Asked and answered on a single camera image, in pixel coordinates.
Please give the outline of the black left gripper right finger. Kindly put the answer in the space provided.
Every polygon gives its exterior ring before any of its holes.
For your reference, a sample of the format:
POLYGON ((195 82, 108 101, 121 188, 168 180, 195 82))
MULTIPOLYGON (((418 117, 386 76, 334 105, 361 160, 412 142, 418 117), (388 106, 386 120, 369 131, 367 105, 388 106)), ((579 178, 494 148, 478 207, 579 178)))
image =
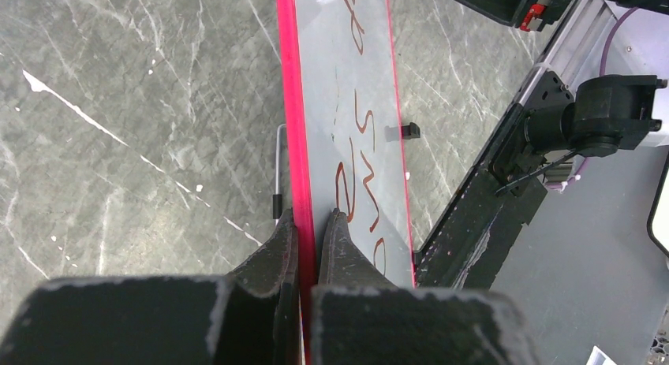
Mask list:
POLYGON ((536 364, 526 321, 501 293, 401 288, 354 245, 334 210, 312 288, 314 364, 536 364))

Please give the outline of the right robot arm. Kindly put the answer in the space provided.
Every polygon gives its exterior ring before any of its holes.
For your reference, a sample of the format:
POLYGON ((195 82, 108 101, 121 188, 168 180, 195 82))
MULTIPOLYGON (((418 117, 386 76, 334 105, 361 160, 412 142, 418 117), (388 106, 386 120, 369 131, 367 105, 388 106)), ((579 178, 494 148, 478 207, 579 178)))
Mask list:
POLYGON ((522 32, 557 27, 456 196, 522 196, 574 158, 668 143, 668 0, 454 0, 522 32))

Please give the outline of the pink framed whiteboard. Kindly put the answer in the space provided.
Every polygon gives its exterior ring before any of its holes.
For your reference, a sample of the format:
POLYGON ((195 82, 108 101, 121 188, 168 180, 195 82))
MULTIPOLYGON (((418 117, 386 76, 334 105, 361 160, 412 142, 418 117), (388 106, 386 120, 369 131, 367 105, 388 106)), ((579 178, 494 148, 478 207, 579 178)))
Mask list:
POLYGON ((353 246, 398 286, 415 283, 389 0, 276 0, 305 359, 311 290, 338 210, 353 246))

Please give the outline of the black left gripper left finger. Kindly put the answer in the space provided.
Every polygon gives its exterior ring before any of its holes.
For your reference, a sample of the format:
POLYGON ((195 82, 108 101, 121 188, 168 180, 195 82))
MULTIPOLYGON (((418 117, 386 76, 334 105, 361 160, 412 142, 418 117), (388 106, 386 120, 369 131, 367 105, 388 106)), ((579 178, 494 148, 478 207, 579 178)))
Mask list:
POLYGON ((297 229, 227 274, 62 277, 34 289, 1 341, 4 364, 296 364, 297 229))

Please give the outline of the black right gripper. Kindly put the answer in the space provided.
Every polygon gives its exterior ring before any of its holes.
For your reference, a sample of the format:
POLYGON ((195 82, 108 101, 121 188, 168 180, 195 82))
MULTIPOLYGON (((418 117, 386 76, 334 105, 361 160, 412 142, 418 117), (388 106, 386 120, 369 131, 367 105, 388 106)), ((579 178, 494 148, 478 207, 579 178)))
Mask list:
POLYGON ((559 21, 573 0, 454 0, 475 12, 524 32, 540 32, 559 21))

